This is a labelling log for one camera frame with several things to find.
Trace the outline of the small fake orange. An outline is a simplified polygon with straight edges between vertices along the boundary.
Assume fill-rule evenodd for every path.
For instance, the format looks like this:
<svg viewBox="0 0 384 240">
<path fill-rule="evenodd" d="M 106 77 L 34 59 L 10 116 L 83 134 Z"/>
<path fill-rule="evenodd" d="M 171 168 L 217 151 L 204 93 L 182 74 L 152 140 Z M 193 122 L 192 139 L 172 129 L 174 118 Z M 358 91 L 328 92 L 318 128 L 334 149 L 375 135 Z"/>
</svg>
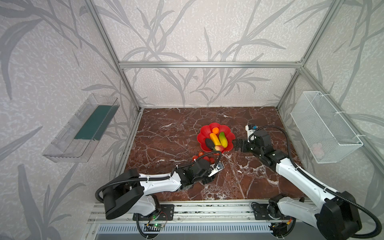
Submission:
<svg viewBox="0 0 384 240">
<path fill-rule="evenodd" d="M 212 129 L 212 133 L 214 133 L 214 134 L 219 134 L 219 132 L 220 132 L 220 130 L 219 130 L 219 128 L 213 128 Z"/>
</svg>

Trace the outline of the dark fake avocado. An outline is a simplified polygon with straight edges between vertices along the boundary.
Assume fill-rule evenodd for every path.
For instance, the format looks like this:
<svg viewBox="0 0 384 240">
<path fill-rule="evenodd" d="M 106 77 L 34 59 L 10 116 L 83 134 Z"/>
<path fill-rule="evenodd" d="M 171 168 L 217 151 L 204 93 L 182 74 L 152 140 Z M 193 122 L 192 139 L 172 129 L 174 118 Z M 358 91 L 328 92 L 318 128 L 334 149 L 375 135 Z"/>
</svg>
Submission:
<svg viewBox="0 0 384 240">
<path fill-rule="evenodd" d="M 206 144 L 206 147 L 209 149 L 209 150 L 213 150 L 215 148 L 215 144 L 214 142 L 210 139 L 210 138 L 206 138 L 205 139 L 205 144 Z"/>
</svg>

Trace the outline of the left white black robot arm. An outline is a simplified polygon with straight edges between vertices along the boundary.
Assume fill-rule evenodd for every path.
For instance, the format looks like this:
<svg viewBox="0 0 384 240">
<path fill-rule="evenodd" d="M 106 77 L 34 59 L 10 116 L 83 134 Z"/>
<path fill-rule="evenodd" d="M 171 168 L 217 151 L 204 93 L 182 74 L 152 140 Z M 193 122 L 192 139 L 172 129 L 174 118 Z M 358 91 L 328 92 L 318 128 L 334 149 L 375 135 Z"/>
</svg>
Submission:
<svg viewBox="0 0 384 240">
<path fill-rule="evenodd" d="M 137 169 L 132 169 L 98 188 L 95 198 L 104 204 L 107 220 L 126 213 L 156 216 L 161 212 L 161 205 L 155 194 L 186 191 L 198 183 L 209 184 L 223 169 L 224 165 L 219 161 L 211 164 L 205 159 L 160 175 L 140 174 Z"/>
</svg>

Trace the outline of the red fake cherry tomato bunch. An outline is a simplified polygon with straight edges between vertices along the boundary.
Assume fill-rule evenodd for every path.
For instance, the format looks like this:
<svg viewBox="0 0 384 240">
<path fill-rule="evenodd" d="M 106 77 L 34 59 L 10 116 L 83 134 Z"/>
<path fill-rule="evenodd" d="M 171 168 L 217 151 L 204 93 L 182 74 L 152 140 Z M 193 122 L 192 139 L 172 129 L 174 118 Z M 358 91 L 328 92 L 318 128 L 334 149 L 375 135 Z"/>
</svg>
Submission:
<svg viewBox="0 0 384 240">
<path fill-rule="evenodd" d="M 203 159 L 212 165 L 215 163 L 215 159 L 212 157 L 212 155 L 213 155 L 212 153 L 199 152 L 198 155 L 193 156 L 193 162 Z"/>
</svg>

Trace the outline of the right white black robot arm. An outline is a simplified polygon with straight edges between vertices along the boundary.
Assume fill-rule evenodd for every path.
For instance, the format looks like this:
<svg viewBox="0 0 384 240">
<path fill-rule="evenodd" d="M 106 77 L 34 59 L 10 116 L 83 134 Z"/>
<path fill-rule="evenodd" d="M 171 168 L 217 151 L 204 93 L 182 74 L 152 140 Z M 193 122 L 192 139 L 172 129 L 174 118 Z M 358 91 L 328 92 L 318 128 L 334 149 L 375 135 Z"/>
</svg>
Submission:
<svg viewBox="0 0 384 240">
<path fill-rule="evenodd" d="M 234 148 L 251 153 L 261 163 L 283 176 L 314 203 L 308 205 L 280 194 L 269 200 L 269 214 L 274 218 L 290 216 L 320 231 L 327 240 L 362 238 L 359 212 L 362 206 L 348 192 L 340 193 L 316 180 L 290 159 L 290 156 L 274 149 L 270 135 L 263 130 L 248 130 L 248 139 L 236 139 Z"/>
</svg>

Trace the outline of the yellow fake squash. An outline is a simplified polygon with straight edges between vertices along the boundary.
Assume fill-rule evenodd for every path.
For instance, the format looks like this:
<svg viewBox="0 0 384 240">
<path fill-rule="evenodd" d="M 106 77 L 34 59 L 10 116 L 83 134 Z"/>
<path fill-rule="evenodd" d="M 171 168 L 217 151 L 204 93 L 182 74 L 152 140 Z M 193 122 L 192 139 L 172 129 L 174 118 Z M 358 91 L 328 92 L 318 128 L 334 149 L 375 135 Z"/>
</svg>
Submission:
<svg viewBox="0 0 384 240">
<path fill-rule="evenodd" d="M 220 142 L 220 140 L 219 140 L 219 138 L 218 138 L 218 136 L 217 136 L 216 134 L 214 134 L 214 133 L 210 133 L 210 139 L 214 142 L 214 144 L 215 144 L 216 146 L 218 146 L 218 145 L 222 145 L 221 142 Z"/>
</svg>

